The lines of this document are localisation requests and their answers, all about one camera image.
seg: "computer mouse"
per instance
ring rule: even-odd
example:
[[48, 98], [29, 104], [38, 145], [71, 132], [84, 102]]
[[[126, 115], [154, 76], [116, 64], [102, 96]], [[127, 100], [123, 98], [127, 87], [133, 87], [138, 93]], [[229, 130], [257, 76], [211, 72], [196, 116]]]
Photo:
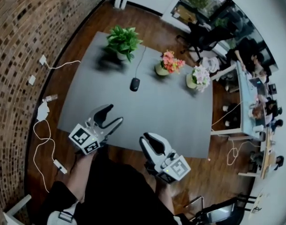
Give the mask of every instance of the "computer mouse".
[[130, 83], [129, 89], [131, 89], [133, 92], [137, 92], [140, 84], [140, 79], [134, 77], [132, 79], [132, 82]]

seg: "brick wall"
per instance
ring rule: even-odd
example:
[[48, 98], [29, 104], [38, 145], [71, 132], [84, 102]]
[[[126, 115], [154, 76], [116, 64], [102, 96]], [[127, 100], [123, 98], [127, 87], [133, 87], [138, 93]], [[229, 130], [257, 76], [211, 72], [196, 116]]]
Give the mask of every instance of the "brick wall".
[[[24, 196], [27, 137], [51, 65], [77, 26], [101, 0], [0, 0], [1, 212]], [[30, 75], [35, 85], [28, 85]]]

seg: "power strip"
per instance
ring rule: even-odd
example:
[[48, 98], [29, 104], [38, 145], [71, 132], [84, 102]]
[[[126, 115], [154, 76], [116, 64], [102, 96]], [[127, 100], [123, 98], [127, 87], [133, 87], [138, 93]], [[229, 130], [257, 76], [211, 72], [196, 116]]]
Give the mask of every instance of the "power strip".
[[54, 160], [53, 163], [59, 168], [59, 170], [63, 173], [66, 174], [67, 173], [67, 169], [58, 161], [58, 160]]

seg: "office chair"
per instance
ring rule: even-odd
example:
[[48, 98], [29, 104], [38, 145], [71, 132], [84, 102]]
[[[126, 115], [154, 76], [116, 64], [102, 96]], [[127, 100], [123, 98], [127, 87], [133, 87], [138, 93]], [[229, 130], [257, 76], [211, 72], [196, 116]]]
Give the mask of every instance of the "office chair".
[[229, 29], [226, 29], [222, 26], [217, 26], [212, 30], [208, 30], [206, 27], [200, 26], [199, 23], [193, 24], [189, 22], [188, 26], [191, 30], [191, 33], [188, 35], [188, 37], [178, 35], [176, 38], [183, 38], [189, 43], [189, 46], [185, 50], [181, 51], [181, 54], [188, 51], [190, 47], [194, 47], [195, 52], [199, 58], [198, 61], [201, 60], [200, 52], [211, 51], [218, 42], [235, 37]]
[[[213, 223], [217, 223], [218, 225], [239, 225], [243, 220], [244, 211], [250, 211], [249, 209], [244, 208], [246, 203], [254, 203], [249, 201], [249, 198], [256, 199], [256, 197], [240, 194], [225, 202], [204, 208], [204, 198], [202, 196], [198, 196], [190, 201], [189, 204], [185, 205], [184, 208], [198, 200], [201, 200], [201, 211], [197, 212], [191, 219], [189, 219], [193, 225], [208, 225]], [[240, 207], [239, 202], [243, 202], [244, 206]]]

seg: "wall socket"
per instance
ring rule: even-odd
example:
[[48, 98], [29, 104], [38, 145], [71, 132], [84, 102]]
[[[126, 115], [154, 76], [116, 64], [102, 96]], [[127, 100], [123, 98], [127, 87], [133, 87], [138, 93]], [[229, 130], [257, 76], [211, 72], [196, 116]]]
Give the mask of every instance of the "wall socket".
[[42, 55], [39, 62], [41, 63], [41, 65], [44, 65], [46, 63], [46, 57], [44, 55]]

